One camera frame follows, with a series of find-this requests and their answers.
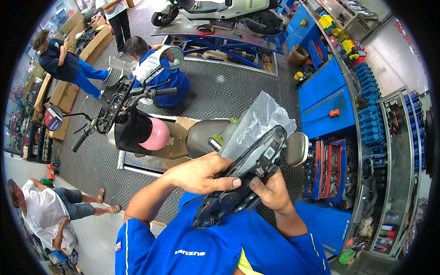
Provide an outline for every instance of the fingernail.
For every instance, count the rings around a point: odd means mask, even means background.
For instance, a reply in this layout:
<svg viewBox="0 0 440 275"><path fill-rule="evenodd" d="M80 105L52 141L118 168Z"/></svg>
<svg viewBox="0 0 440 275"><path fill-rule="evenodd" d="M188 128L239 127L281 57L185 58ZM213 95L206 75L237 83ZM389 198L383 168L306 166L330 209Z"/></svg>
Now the fingernail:
<svg viewBox="0 0 440 275"><path fill-rule="evenodd" d="M256 176L253 179L251 179L250 184L253 186L257 186L260 183L260 179Z"/></svg>
<svg viewBox="0 0 440 275"><path fill-rule="evenodd" d="M233 187L239 187L242 184L242 180L241 179L235 179L232 181L232 186Z"/></svg>

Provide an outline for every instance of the man's right hand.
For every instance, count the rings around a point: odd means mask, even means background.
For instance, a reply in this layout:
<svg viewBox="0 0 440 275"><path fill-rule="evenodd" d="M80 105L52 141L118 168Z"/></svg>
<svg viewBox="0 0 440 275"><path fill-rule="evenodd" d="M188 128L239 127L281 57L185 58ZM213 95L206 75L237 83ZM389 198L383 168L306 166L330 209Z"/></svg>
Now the man's right hand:
<svg viewBox="0 0 440 275"><path fill-rule="evenodd" d="M173 167L162 177L167 179L171 186L180 187L193 194L232 190L241 186L241 180L237 177L219 176L233 163L233 160L222 158L219 153L212 152Z"/></svg>
<svg viewBox="0 0 440 275"><path fill-rule="evenodd" d="M259 178L254 177L250 182L250 189L261 198L264 205L272 210L283 212L293 207L287 192L286 182L279 168L268 179L266 185Z"/></svg>
<svg viewBox="0 0 440 275"><path fill-rule="evenodd" d="M70 224L70 220L69 220L69 216L66 216L62 221L61 221L61 226L65 227L66 225Z"/></svg>

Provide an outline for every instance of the sandal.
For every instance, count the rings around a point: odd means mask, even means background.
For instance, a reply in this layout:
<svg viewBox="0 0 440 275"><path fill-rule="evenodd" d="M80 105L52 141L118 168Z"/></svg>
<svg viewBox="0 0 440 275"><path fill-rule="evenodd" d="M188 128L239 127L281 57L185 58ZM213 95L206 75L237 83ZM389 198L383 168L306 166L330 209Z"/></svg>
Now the sandal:
<svg viewBox="0 0 440 275"><path fill-rule="evenodd" d="M106 189L104 187L99 188L99 193L98 196L101 196L101 198L103 199L103 201L101 203L104 202L104 196L106 194Z"/></svg>
<svg viewBox="0 0 440 275"><path fill-rule="evenodd" d="M111 209L113 210L113 214L119 213L121 211L121 205L115 204L111 207Z"/></svg>

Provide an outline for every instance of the white sneaker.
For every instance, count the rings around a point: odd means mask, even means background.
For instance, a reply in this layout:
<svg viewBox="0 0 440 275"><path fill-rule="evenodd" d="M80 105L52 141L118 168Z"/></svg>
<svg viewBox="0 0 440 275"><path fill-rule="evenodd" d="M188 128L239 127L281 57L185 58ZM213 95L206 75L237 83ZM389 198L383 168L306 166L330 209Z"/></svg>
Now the white sneaker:
<svg viewBox="0 0 440 275"><path fill-rule="evenodd" d="M113 70L112 67L109 67L109 68L107 69L107 71L109 72L109 74L108 74L107 77L103 80L104 82L107 81L107 79L109 79L109 76L110 76L112 70Z"/></svg>
<svg viewBox="0 0 440 275"><path fill-rule="evenodd" d="M99 94L99 96L98 96L98 98L97 98L97 99L100 99L100 98L101 98L101 96L103 95L103 93L104 93L104 90L101 90L101 93Z"/></svg>

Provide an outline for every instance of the round mirror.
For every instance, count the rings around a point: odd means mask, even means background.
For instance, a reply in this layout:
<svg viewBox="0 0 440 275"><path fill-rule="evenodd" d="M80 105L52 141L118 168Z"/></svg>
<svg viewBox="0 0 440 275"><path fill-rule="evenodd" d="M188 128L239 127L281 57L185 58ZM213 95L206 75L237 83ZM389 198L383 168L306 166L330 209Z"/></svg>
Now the round mirror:
<svg viewBox="0 0 440 275"><path fill-rule="evenodd" d="M52 105L44 112L44 124L49 131L56 131L60 129L62 124L62 111L56 106Z"/></svg>
<svg viewBox="0 0 440 275"><path fill-rule="evenodd" d="M177 69L183 63L183 51L178 47L169 47L161 53L162 67L167 70Z"/></svg>

